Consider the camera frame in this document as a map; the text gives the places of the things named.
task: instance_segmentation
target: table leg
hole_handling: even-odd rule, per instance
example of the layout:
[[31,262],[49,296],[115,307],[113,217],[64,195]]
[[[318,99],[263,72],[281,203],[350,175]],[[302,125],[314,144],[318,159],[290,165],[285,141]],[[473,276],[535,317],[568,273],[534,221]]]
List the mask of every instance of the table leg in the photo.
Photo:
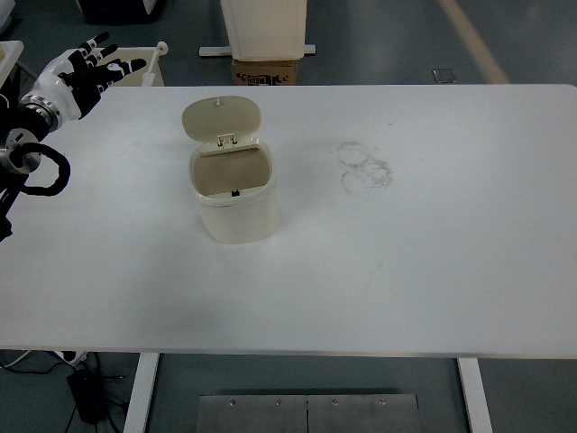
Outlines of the table leg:
[[124,433],[144,433],[160,354],[141,354],[134,376],[133,393],[124,423]]
[[492,433],[489,409],[477,358],[458,358],[471,433]]

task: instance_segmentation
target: metal plate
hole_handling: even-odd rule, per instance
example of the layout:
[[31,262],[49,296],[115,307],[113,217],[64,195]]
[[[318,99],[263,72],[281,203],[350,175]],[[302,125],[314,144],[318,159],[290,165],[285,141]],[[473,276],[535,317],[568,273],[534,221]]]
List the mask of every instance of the metal plate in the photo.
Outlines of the metal plate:
[[307,433],[305,395],[201,396],[197,433]]
[[417,396],[202,396],[197,433],[417,433]]
[[315,395],[308,397],[309,433],[417,433],[412,394]]

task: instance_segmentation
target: white table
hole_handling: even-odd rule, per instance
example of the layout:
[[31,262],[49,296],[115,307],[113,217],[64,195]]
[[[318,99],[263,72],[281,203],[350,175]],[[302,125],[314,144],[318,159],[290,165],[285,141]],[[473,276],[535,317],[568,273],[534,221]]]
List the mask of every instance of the white table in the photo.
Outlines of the white table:
[[[224,95],[279,171],[254,244],[212,240],[190,191],[180,114]],[[0,347],[576,358],[576,111],[551,85],[112,88],[45,140],[67,189],[9,214]]]

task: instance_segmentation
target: robot finger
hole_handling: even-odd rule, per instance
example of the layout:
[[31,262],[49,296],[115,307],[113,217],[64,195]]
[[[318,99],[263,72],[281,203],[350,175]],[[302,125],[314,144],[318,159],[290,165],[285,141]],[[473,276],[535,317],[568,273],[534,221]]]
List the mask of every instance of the robot finger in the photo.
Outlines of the robot finger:
[[82,42],[78,47],[78,50],[85,59],[90,55],[91,51],[98,46],[99,43],[106,41],[110,37],[109,32],[100,33],[92,39],[86,42]]
[[112,45],[109,45],[107,47],[104,47],[102,50],[100,51],[95,51],[92,54],[90,54],[87,57],[87,65],[89,68],[94,68],[98,62],[100,60],[102,60],[104,57],[109,56],[110,54],[112,54],[113,52],[115,52],[116,50],[118,50],[118,45],[116,45],[115,43],[113,43]]
[[72,88],[85,88],[90,86],[100,86],[108,88],[111,83],[120,81],[126,75],[142,69],[146,66],[146,60],[135,59],[129,61],[112,60],[105,65],[96,66],[80,72],[70,74],[59,74],[67,86]]

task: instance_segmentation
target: trash bin lid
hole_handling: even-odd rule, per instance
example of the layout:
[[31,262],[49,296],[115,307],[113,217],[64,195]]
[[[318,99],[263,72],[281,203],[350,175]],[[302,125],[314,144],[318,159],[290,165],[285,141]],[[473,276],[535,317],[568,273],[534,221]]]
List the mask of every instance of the trash bin lid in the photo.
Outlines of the trash bin lid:
[[261,110],[246,97],[210,97],[187,106],[182,126],[196,142],[217,142],[218,136],[226,134],[239,140],[259,129]]

